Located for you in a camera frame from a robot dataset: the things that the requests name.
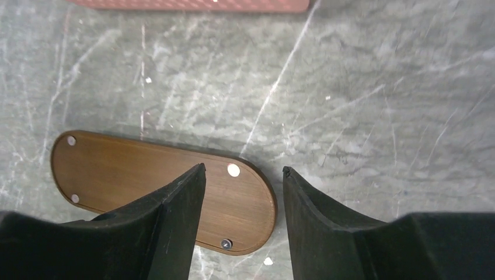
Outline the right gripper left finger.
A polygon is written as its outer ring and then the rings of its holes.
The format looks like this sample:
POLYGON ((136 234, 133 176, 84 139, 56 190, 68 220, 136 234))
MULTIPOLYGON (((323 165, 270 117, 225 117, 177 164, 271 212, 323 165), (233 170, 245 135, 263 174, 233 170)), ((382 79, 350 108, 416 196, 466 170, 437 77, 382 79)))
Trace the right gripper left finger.
POLYGON ((1 212, 2 279, 187 279, 205 194, 197 164, 92 220, 1 212))

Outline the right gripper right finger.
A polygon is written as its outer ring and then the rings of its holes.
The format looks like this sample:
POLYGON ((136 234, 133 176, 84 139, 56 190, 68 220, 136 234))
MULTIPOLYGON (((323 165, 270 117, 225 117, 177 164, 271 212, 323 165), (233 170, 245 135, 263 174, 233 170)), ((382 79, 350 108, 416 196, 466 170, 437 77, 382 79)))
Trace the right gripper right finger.
POLYGON ((494 214, 413 212, 386 223, 283 169, 295 279, 493 279, 494 214))

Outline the brown wooden oval tray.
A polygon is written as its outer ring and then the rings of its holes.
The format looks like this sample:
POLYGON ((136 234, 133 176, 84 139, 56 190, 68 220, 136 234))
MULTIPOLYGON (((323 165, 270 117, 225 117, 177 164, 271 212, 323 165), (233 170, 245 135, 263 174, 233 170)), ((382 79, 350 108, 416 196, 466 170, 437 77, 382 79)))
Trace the brown wooden oval tray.
POLYGON ((50 152, 61 195, 99 214, 171 183, 200 163, 205 166, 206 187, 196 245, 231 256, 261 248, 276 225, 277 199, 267 176, 241 157, 83 130, 63 132, 50 152))

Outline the pink plastic basket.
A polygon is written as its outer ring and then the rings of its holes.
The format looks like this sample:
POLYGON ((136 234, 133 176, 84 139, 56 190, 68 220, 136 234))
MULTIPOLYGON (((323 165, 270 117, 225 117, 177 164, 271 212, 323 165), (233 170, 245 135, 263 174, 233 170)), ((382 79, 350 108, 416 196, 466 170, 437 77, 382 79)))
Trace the pink plastic basket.
POLYGON ((310 0, 72 0, 92 9, 301 13, 310 0))

